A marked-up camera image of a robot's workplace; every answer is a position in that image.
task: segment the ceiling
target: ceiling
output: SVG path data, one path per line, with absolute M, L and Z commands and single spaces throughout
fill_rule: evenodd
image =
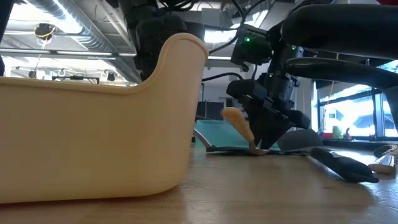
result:
M 124 19 L 122 13 L 118 9 L 113 9 L 105 0 L 54 0 L 57 2 L 68 2 L 73 4 L 74 11 L 81 13 L 84 18 L 89 22 L 89 30 L 98 31 L 98 34 L 110 46 L 110 51 L 112 52 L 128 52 L 134 53 L 134 46 L 129 41 L 129 36 L 126 32 L 126 25 L 124 24 Z M 239 0 L 242 6 L 251 5 L 257 0 Z M 189 12 L 180 14 L 183 19 L 190 22 L 201 22 L 209 25 L 220 26 L 216 20 L 208 20 L 209 16 L 222 15 L 225 17 L 233 16 L 237 13 L 236 9 L 231 4 L 223 3 L 225 1 L 212 0 L 198 2 L 194 5 L 193 9 Z M 251 15 L 248 16 L 248 23 L 260 26 L 267 15 L 268 8 L 270 5 L 268 3 L 261 4 Z M 82 45 L 81 42 L 77 41 L 79 34 L 78 31 L 73 30 L 73 24 L 60 24 L 54 20 L 55 18 L 45 11 L 35 7 L 31 4 L 15 4 L 13 11 L 10 16 L 10 20 L 7 25 L 6 33 L 0 44 L 0 48 L 11 48 L 11 49 L 30 49 L 39 50 L 45 48 L 45 50 L 58 50 L 58 51 L 77 51 L 77 52 L 87 52 L 86 46 Z M 49 42 L 44 44 L 43 40 L 39 40 L 34 35 L 34 30 L 40 23 L 55 24 L 57 29 L 54 32 L 53 37 Z M 239 21 L 236 19 L 230 19 L 230 25 L 237 24 Z M 209 49 L 218 47 L 229 39 L 233 38 L 234 31 L 229 32 L 217 32 L 215 30 L 207 30 L 206 36 L 212 36 L 214 39 L 220 40 L 212 41 L 206 43 Z M 235 67 L 231 62 L 229 62 L 228 57 L 231 56 L 233 51 L 233 45 L 229 46 L 212 56 L 216 59 L 211 59 L 207 63 L 207 67 Z M 45 73 L 50 74 L 54 71 L 69 71 L 71 74 L 82 74 L 84 73 L 88 77 L 100 77 L 102 75 L 102 81 L 107 82 L 106 77 L 104 77 L 104 71 L 109 70 L 119 74 L 116 77 L 116 82 L 118 83 L 130 83 L 138 82 L 136 79 L 131 79 L 126 77 L 125 72 L 111 60 L 102 60 L 107 58 L 99 58 L 98 60 L 88 60 L 88 57 L 79 57 L 78 55 L 67 55 L 59 58 L 59 55 L 42 55 L 39 59 L 39 54 L 29 54 L 25 55 L 22 53 L 16 54 L 11 52 L 1 52 L 4 57 L 4 61 L 7 62 L 8 67 L 12 68 L 12 72 L 9 72 L 10 76 L 15 77 L 26 77 L 29 70 L 33 70 L 37 67 L 37 70 L 43 70 Z M 217 57 L 226 57 L 222 60 L 217 59 Z M 128 58 L 123 58 L 123 63 L 127 65 L 134 64 L 132 62 L 131 56 Z

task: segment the wooden table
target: wooden table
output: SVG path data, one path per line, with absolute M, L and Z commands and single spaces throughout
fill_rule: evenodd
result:
M 206 155 L 196 148 L 185 180 L 162 194 L 1 205 L 0 224 L 398 223 L 396 179 L 381 179 L 349 184 L 303 156 Z

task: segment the window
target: window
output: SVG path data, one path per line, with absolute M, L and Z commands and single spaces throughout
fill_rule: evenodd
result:
M 375 133 L 372 96 L 330 103 L 323 108 L 325 133 L 332 133 L 334 126 L 340 127 L 344 133 L 349 128 L 352 136 L 370 136 Z
M 364 91 L 371 91 L 372 88 L 367 86 L 367 85 L 355 85 L 349 88 L 345 88 L 343 91 L 340 91 L 338 93 L 332 94 L 330 97 L 324 97 L 319 100 L 319 102 L 326 102 L 328 100 L 335 100 L 341 97 L 346 97 L 346 96 L 352 96 L 357 93 L 362 93 Z
M 392 119 L 390 106 L 387 102 L 386 96 L 383 94 L 383 122 L 384 122 L 384 135 L 385 137 L 398 137 L 398 132 Z
M 398 60 L 381 65 L 380 69 L 398 73 Z M 366 85 L 352 85 L 349 83 L 337 83 L 330 96 L 330 86 L 327 91 L 322 89 L 323 98 L 318 101 L 319 130 L 324 133 L 332 133 L 333 127 L 341 128 L 353 139 L 368 141 L 398 141 L 396 123 L 391 114 L 387 98 L 382 90 Z

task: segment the beige plastic bin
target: beige plastic bin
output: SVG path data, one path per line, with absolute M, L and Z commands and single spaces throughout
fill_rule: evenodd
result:
M 134 197 L 184 177 L 207 49 L 175 34 L 134 87 L 0 78 L 0 203 Z

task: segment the metal pipe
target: metal pipe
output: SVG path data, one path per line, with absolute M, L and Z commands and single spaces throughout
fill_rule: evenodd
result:
M 35 35 L 35 32 L 22 31 L 22 30 L 21 31 L 19 31 L 19 30 L 6 30 L 4 32 L 4 35 Z M 83 34 L 68 34 L 68 33 L 59 33 L 59 32 L 54 32 L 52 35 L 53 36 L 59 36 L 59 37 L 88 37 L 88 38 L 91 37 L 90 35 L 87 35 L 87 34 L 86 35 L 83 35 Z
M 38 49 L 14 49 L 14 48 L 0 48 L 0 53 L 12 57 L 21 56 L 28 57 L 27 55 L 38 55 L 41 54 L 42 57 L 46 55 L 54 56 L 71 56 L 71 57 L 133 57 L 137 54 L 134 52 L 85 52 L 85 51 L 74 51 L 74 50 L 38 50 Z M 208 60 L 212 61 L 228 61 L 229 57 L 214 57 L 209 56 Z
M 126 31 L 122 30 L 122 28 L 116 23 L 116 21 L 113 19 L 111 14 L 108 12 L 108 10 L 105 8 L 103 0 L 96 0 L 97 6 L 102 12 L 105 14 L 106 18 L 109 19 L 111 22 L 112 26 L 117 30 L 117 32 L 120 34 L 120 36 L 123 38 L 123 40 L 128 44 L 131 50 L 134 50 L 134 46 L 131 44 L 131 41 L 129 37 L 127 36 Z
M 71 24 L 78 23 L 82 28 L 81 35 L 90 37 L 73 37 L 74 40 L 86 47 L 89 51 L 96 52 L 115 52 L 116 48 L 104 36 L 104 34 L 94 25 L 93 21 L 71 0 L 27 0 L 36 8 L 51 14 L 58 21 L 71 21 Z M 110 62 L 118 69 L 126 80 L 131 82 L 141 82 L 139 72 L 134 68 L 134 62 L 126 62 L 117 58 Z
M 8 46 L 10 46 L 10 47 L 12 47 L 12 48 L 14 48 L 14 49 L 19 49 L 20 46 L 23 45 L 23 46 L 27 47 L 28 49 L 34 50 L 34 48 L 33 48 L 32 46 L 30 46 L 29 44 L 27 44 L 27 43 L 25 43 L 25 42 L 20 41 L 19 39 L 15 38 L 15 37 L 7 36 L 7 37 L 6 37 L 5 39 L 3 39 L 2 41 L 3 41 L 5 44 L 7 44 Z M 23 57 L 23 56 L 21 56 L 21 57 L 14 57 L 14 58 L 16 58 L 16 59 L 18 59 L 18 60 L 20 60 L 20 61 L 22 61 L 22 62 L 24 62 L 24 63 L 27 63 L 27 62 L 28 62 L 28 60 L 26 60 L 25 57 Z M 57 59 L 55 59 L 55 58 L 52 58 L 52 60 L 55 61 L 55 62 L 57 62 L 57 63 L 63 64 L 62 62 L 59 62 L 59 61 L 58 61 Z M 72 69 L 72 68 L 70 68 L 69 66 L 66 66 L 65 64 L 63 64 L 63 65 L 65 66 L 65 68 Z
M 117 10 L 113 7 L 108 7 L 109 12 L 113 15 L 113 17 L 118 21 L 118 24 L 123 28 L 123 30 L 125 31 L 125 33 L 127 33 L 127 25 L 126 25 L 126 21 L 124 21 L 124 19 L 122 19 Z

